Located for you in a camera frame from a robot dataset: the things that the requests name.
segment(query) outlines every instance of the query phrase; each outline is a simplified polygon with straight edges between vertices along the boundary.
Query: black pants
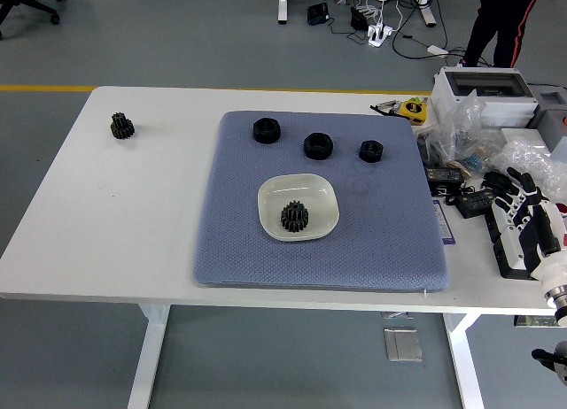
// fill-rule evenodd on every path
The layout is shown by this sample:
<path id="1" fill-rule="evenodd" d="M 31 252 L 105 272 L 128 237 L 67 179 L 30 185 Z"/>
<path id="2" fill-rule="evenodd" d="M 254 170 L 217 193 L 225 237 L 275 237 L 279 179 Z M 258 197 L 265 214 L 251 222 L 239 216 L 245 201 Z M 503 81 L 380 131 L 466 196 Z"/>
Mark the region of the black pants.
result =
<path id="1" fill-rule="evenodd" d="M 525 22 L 536 0 L 480 0 L 478 16 L 463 61 L 477 66 L 486 45 L 498 33 L 493 66 L 511 68 L 522 48 Z"/>

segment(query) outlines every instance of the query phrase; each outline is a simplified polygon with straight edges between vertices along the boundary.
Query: black gear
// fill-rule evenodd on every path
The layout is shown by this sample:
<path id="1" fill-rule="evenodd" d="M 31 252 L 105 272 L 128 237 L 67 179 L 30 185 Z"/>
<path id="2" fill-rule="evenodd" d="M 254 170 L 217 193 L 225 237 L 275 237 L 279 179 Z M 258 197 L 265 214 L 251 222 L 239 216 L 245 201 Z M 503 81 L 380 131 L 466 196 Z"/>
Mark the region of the black gear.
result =
<path id="1" fill-rule="evenodd" d="M 307 226 L 309 213 L 300 201 L 287 204 L 282 210 L 282 226 L 290 232 L 299 232 Z"/>
<path id="2" fill-rule="evenodd" d="M 134 125 L 122 112 L 113 115 L 113 123 L 110 125 L 113 136 L 116 139 L 127 139 L 134 134 Z"/>

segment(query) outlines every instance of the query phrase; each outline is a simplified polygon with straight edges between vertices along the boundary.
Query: blue mat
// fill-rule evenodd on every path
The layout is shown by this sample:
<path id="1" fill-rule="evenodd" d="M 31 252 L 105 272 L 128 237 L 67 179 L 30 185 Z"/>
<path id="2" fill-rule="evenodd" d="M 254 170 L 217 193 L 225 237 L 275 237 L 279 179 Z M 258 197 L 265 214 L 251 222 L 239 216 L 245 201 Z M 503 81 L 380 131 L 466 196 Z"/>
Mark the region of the blue mat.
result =
<path id="1" fill-rule="evenodd" d="M 282 136 L 257 143 L 252 124 L 270 117 Z M 331 137 L 329 158 L 303 153 L 313 132 Z M 358 157 L 363 141 L 384 146 L 382 160 Z M 277 175 L 319 174 L 340 211 L 330 234 L 285 243 L 258 215 L 258 189 Z M 448 285 L 443 241 L 411 126 L 376 115 L 229 112 L 221 120 L 201 213 L 194 275 L 200 283 L 284 287 L 439 290 Z"/>

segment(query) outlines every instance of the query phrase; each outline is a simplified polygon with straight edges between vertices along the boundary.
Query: white bowl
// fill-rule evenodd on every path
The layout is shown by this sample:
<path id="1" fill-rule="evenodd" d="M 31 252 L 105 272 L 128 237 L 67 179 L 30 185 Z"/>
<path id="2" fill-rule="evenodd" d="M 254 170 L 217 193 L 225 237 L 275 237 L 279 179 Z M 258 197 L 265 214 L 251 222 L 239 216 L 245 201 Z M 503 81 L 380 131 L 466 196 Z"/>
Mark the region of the white bowl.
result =
<path id="1" fill-rule="evenodd" d="M 309 213 L 307 226 L 289 232 L 282 226 L 282 210 L 292 201 L 300 201 Z M 335 191 L 317 174 L 288 174 L 264 182 L 258 191 L 260 223 L 279 241 L 305 241 L 327 235 L 338 222 Z"/>

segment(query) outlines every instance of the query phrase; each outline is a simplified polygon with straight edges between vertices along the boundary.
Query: yellow tape measure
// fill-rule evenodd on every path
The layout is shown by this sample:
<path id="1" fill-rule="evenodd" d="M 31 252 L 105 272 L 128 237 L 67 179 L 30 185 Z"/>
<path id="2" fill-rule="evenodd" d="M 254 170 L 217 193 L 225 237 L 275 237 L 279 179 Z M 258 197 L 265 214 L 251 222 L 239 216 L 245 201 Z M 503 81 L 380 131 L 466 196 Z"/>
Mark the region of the yellow tape measure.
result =
<path id="1" fill-rule="evenodd" d="M 427 104 L 409 99 L 401 104 L 399 114 L 408 117 L 412 126 L 421 126 L 427 119 Z"/>

